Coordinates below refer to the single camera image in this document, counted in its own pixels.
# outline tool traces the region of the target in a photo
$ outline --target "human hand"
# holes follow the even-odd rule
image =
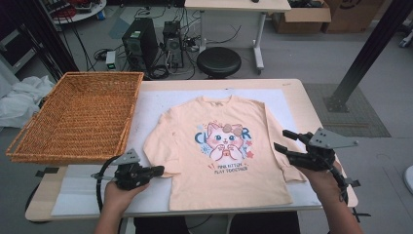
[[[335,161],[333,165],[339,172],[342,171],[342,167],[337,161]],[[316,192],[322,203],[340,201],[340,188],[330,171],[315,172],[299,167],[297,167],[297,169],[310,181],[313,190]]]
[[[113,181],[108,182],[104,191],[102,212],[122,216],[134,196],[145,190],[148,186],[149,183],[128,191],[118,188],[116,183]]]

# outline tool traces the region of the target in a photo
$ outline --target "plastic bag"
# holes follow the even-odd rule
[[[53,85],[48,76],[42,79],[28,77],[13,85],[12,90],[0,99],[0,128],[22,128],[39,111],[38,104]]]

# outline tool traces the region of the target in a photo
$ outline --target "computer tower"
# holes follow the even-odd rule
[[[183,67],[183,46],[179,21],[166,21],[164,26],[164,45],[167,53],[166,64],[170,67]]]
[[[131,70],[144,71],[152,66],[158,43],[152,19],[136,18],[122,37]]]

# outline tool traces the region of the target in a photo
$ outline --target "round stool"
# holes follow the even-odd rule
[[[198,55],[197,66],[209,77],[222,79],[240,69],[241,57],[233,50],[212,47]]]

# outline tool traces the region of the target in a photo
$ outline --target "floor mat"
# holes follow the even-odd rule
[[[121,39],[125,32],[128,30],[130,25],[123,19],[116,19],[115,24],[109,31],[109,36],[112,39]]]
[[[331,97],[336,84],[303,84],[325,129],[345,137],[392,137],[358,87],[346,105],[348,113],[328,112],[324,98]]]

